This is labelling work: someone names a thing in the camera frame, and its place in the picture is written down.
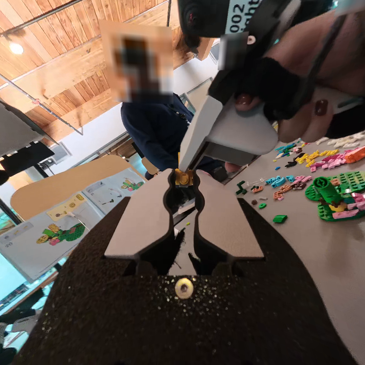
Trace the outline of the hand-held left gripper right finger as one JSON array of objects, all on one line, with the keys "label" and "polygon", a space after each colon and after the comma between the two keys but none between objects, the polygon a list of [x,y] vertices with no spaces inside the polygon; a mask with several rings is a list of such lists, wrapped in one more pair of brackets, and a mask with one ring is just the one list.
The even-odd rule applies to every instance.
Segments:
[{"label": "hand-held left gripper right finger", "polygon": [[218,267],[240,275],[240,263],[264,259],[240,199],[234,192],[201,170],[194,173],[193,191],[197,210],[195,257],[189,253],[189,258],[197,275],[217,275]]}]

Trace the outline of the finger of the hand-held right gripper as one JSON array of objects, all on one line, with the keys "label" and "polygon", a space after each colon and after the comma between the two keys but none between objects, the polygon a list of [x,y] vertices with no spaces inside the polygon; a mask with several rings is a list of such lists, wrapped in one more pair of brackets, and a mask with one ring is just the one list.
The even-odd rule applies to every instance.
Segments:
[{"label": "finger of the hand-held right gripper", "polygon": [[263,105],[238,112],[234,103],[227,103],[207,136],[204,157],[243,166],[254,156],[271,152],[278,135],[263,113]]},{"label": "finger of the hand-held right gripper", "polygon": [[223,105],[207,95],[201,108],[195,113],[180,145],[179,170],[196,169],[205,155],[207,136],[222,111]]}]

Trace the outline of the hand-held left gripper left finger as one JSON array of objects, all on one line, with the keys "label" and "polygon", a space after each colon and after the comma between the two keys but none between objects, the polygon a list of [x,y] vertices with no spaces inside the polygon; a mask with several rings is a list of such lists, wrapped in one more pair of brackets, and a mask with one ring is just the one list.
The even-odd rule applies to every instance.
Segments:
[{"label": "hand-held left gripper left finger", "polygon": [[159,275],[168,274],[176,258],[171,212],[175,171],[166,169],[129,198],[104,253],[105,258],[149,262]]}]

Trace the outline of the small yellow lego piece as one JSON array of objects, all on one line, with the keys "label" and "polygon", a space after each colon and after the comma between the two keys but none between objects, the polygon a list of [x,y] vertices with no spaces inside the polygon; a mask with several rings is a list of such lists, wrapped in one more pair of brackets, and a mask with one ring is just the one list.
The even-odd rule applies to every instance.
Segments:
[{"label": "small yellow lego piece", "polygon": [[179,188],[187,188],[194,184],[194,170],[181,171],[175,169],[175,185]]}]

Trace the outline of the person's right hand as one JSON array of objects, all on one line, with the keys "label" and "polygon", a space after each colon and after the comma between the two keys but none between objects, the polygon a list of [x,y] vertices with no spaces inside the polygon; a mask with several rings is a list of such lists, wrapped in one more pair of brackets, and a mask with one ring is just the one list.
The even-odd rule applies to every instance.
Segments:
[{"label": "person's right hand", "polygon": [[[335,19],[333,10],[289,29],[245,75],[235,95],[236,110],[246,112],[264,103],[270,119],[277,117],[273,112],[283,113]],[[364,10],[347,15],[314,84],[364,98]],[[335,115],[328,98],[314,93],[292,118],[277,121],[281,142],[335,139],[364,130],[364,104]]]}]

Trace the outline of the pile of mixed colour bricks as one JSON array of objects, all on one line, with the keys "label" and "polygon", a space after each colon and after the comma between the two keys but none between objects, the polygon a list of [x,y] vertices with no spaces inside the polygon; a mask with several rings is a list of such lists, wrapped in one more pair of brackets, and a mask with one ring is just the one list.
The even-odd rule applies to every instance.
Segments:
[{"label": "pile of mixed colour bricks", "polygon": [[302,149],[306,145],[308,145],[308,143],[305,143],[301,139],[298,139],[290,144],[277,147],[274,149],[274,151],[276,153],[276,157],[275,157],[274,161],[276,161],[282,157],[290,156],[294,153],[296,153],[296,154],[301,153]]}]

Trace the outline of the cluster of turquoise curved bricks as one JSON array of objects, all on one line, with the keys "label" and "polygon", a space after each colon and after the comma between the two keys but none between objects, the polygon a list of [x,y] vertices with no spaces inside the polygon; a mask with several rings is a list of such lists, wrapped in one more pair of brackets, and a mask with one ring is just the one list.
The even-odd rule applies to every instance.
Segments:
[{"label": "cluster of turquoise curved bricks", "polygon": [[277,188],[280,187],[281,185],[284,185],[286,182],[290,182],[293,183],[295,180],[293,175],[289,175],[289,176],[276,176],[276,177],[272,177],[269,178],[267,180],[265,180],[265,185],[270,185],[272,188]]}]

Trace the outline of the pile of yellow bricks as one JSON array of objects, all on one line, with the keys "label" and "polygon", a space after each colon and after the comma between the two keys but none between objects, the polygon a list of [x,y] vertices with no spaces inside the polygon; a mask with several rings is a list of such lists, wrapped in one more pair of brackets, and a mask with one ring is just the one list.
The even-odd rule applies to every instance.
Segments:
[{"label": "pile of yellow bricks", "polygon": [[311,167],[317,162],[327,161],[328,159],[336,157],[339,154],[339,149],[334,150],[325,150],[323,152],[319,152],[318,150],[313,152],[312,154],[305,153],[302,157],[297,157],[294,161],[300,165],[305,165],[305,167]]}]

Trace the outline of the wooden display board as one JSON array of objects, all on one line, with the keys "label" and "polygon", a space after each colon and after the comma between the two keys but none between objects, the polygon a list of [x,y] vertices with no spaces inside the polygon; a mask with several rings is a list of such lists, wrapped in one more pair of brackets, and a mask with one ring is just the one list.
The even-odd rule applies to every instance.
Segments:
[{"label": "wooden display board", "polygon": [[43,178],[17,190],[11,197],[11,206],[24,220],[61,204],[89,185],[131,168],[142,176],[122,157],[109,155],[64,172]]}]

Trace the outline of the pile of pink bricks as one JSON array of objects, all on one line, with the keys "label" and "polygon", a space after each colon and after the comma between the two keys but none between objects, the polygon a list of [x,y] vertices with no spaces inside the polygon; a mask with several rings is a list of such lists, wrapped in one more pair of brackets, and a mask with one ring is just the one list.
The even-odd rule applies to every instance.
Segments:
[{"label": "pile of pink bricks", "polygon": [[326,162],[325,161],[320,161],[315,163],[314,165],[312,165],[311,167],[308,167],[310,169],[311,172],[316,172],[316,171],[321,171],[321,170],[330,170],[333,168],[337,168],[340,167],[344,164],[346,164],[346,161],[344,159],[344,156],[346,153],[350,152],[354,150],[354,148],[352,149],[344,149],[344,150],[340,150],[339,154],[331,159],[328,159]]}]

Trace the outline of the pile of white bricks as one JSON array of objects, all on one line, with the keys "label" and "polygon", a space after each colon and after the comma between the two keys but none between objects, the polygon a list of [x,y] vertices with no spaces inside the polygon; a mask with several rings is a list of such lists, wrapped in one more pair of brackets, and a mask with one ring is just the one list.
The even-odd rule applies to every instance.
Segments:
[{"label": "pile of white bricks", "polygon": [[363,141],[365,138],[365,132],[359,132],[355,133],[353,135],[349,135],[343,138],[337,138],[337,139],[330,139],[327,137],[322,137],[321,139],[318,139],[315,143],[317,145],[320,145],[322,143],[326,143],[328,146],[333,146],[334,149],[338,148],[357,148],[360,146],[361,141]]}]

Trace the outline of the green brick baseplate model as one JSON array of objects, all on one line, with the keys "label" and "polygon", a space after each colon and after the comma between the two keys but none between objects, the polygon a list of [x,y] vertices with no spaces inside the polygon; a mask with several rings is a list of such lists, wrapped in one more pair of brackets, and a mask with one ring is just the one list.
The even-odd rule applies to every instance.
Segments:
[{"label": "green brick baseplate model", "polygon": [[328,222],[352,221],[365,216],[365,173],[350,171],[332,177],[317,177],[305,190],[317,202],[317,213]]}]

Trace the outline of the orange pointed brick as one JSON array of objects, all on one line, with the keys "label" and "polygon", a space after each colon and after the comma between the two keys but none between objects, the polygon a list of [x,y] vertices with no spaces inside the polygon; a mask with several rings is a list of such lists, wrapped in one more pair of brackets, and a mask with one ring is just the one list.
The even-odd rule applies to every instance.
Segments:
[{"label": "orange pointed brick", "polygon": [[356,148],[345,154],[344,159],[347,164],[359,162],[365,158],[365,147]]}]

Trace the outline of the brick instruction sheet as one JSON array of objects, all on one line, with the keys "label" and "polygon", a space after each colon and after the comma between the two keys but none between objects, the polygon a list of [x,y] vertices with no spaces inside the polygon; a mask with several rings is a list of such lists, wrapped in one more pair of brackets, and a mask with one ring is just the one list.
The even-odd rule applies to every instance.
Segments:
[{"label": "brick instruction sheet", "polygon": [[2,234],[1,254],[27,281],[34,282],[145,182],[132,168],[99,180]]}]

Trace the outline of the metal ceiling rail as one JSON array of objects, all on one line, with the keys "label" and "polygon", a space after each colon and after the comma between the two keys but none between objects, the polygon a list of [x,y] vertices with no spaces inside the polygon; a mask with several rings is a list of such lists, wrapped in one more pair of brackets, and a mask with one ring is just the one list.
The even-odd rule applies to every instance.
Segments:
[{"label": "metal ceiling rail", "polygon": [[30,99],[31,102],[34,105],[41,107],[44,111],[48,112],[50,115],[54,116],[57,120],[61,121],[66,126],[68,126],[69,128],[73,129],[79,135],[82,135],[82,136],[84,135],[84,133],[83,133],[83,127],[81,127],[81,130],[78,130],[77,128],[75,128],[74,126],[72,126],[69,122],[65,121],[61,116],[59,116],[58,114],[54,113],[50,108],[48,108],[47,106],[45,106],[38,98],[34,98],[29,93],[27,93],[26,91],[24,91],[23,89],[21,89],[19,86],[17,86],[12,80],[6,78],[2,74],[0,74],[0,78],[3,81],[5,81],[6,84],[8,84],[9,86],[12,86],[18,92],[20,92],[22,95],[24,95],[25,97],[27,97],[28,99]]}]

